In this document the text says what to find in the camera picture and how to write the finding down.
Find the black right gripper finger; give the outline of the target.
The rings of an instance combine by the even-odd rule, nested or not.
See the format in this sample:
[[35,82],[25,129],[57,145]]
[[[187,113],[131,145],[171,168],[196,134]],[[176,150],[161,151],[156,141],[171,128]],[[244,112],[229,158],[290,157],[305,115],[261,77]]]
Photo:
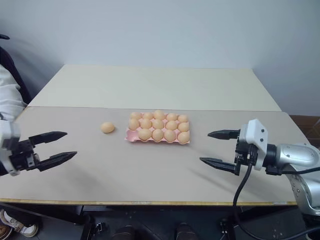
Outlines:
[[222,129],[217,131],[212,131],[207,134],[208,137],[219,139],[219,140],[230,140],[237,139],[240,135],[241,130],[230,130],[230,129]]
[[199,159],[206,165],[213,167],[215,169],[229,172],[234,175],[237,174],[237,166],[234,164],[227,163],[222,161],[221,159],[211,158],[211,157],[200,157]]

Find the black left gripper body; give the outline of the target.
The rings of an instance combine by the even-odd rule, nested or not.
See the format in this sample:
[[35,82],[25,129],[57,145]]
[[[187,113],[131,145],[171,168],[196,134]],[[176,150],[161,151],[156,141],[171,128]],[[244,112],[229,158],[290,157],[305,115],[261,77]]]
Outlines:
[[11,152],[9,157],[13,167],[17,171],[29,171],[37,168],[40,163],[39,156],[34,152],[35,145],[30,139],[20,141],[17,149]]

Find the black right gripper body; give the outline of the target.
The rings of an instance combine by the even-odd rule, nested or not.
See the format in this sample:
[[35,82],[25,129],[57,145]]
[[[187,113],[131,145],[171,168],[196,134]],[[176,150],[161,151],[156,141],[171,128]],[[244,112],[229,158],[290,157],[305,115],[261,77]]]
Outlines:
[[235,147],[234,163],[236,165],[234,174],[236,176],[240,175],[241,165],[248,166],[252,164],[252,166],[255,166],[258,158],[258,148],[254,144],[246,142],[244,132],[243,129],[239,130]]

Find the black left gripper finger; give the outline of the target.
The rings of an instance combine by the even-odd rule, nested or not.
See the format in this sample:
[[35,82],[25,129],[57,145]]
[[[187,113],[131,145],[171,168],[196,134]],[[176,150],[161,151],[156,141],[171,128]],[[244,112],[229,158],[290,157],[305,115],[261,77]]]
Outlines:
[[38,135],[31,136],[28,139],[31,142],[31,144],[35,146],[42,143],[47,144],[50,142],[57,141],[62,137],[66,136],[67,134],[68,134],[67,132],[63,132],[63,131],[51,131],[51,132],[46,132],[46,133],[41,133]]
[[40,172],[46,171],[48,169],[57,167],[71,158],[73,158],[77,154],[76,151],[70,151],[70,152],[62,152],[53,156],[50,156],[48,159],[40,161],[38,164],[38,170]]

